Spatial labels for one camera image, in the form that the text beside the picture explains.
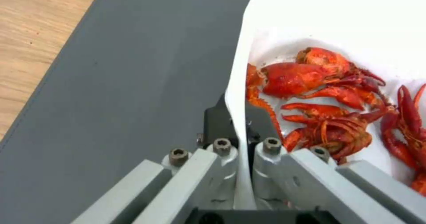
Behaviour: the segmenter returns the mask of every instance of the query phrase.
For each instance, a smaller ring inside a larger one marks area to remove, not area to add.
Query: screw head
[[[330,153],[327,149],[320,146],[313,146],[309,148],[309,150],[319,159],[323,160],[325,163],[328,163],[328,160],[330,159]]]
[[[268,137],[263,141],[263,151],[271,155],[279,154],[281,146],[281,141],[275,137]]]
[[[169,162],[173,166],[183,166],[188,160],[188,152],[181,148],[175,148],[169,153]]]
[[[203,147],[204,134],[197,133],[197,147]]]
[[[213,142],[213,151],[219,156],[227,156],[231,152],[231,142],[227,138],[218,138]]]

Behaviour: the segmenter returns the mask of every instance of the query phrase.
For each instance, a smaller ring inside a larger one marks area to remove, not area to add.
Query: wooden table
[[[93,0],[0,0],[0,139]]]

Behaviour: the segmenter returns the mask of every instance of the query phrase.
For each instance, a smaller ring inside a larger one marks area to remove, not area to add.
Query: white bag
[[[247,63],[260,67],[294,60],[297,52],[307,47],[326,48],[382,77],[386,81],[382,91],[395,103],[402,84],[415,94],[426,83],[425,13],[426,0],[250,0],[225,94],[241,144],[235,208],[255,208],[245,141]],[[283,134],[298,127],[281,119],[282,100],[265,99],[275,108]],[[303,102],[338,104],[332,98]],[[426,120],[426,97],[420,100],[420,116]],[[373,136],[371,145],[348,160],[367,160],[410,184],[414,172],[383,147],[378,124],[379,121],[367,128]]]

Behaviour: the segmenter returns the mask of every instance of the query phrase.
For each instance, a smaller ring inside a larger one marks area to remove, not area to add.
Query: cooked crayfish
[[[398,108],[388,112],[381,122],[382,139],[385,147],[396,158],[417,171],[411,187],[426,196],[426,129],[418,113],[419,100],[426,88],[420,87],[414,99],[406,86],[398,89]],[[396,139],[393,129],[398,129],[406,143]]]
[[[371,113],[349,113],[347,110],[330,105],[292,103],[282,109],[298,109],[303,115],[283,116],[287,121],[307,124],[289,133],[283,145],[287,151],[295,147],[309,148],[314,145],[326,148],[338,162],[356,153],[371,143],[371,135],[366,131],[369,123],[382,117],[388,109]]]
[[[382,108],[387,103],[379,90],[379,86],[385,85],[381,78],[322,48],[307,48],[298,53],[296,62],[275,63],[257,73],[262,80],[262,92],[277,98],[332,97],[359,110],[364,110],[364,103],[372,108]],[[322,85],[327,86],[303,95]]]
[[[249,103],[251,103],[251,105],[263,108],[269,113],[269,116],[271,117],[271,120],[272,120],[272,124],[274,125],[275,130],[277,131],[281,141],[283,141],[284,138],[281,133],[281,128],[280,128],[280,125],[278,124],[278,120],[277,120],[277,116],[275,115],[275,112],[272,110],[272,107],[269,105],[268,102],[266,102],[262,98],[259,98],[260,90],[258,86],[260,85],[261,82],[262,80],[257,75],[256,67],[249,64],[247,66],[245,98],[247,101],[249,101]]]

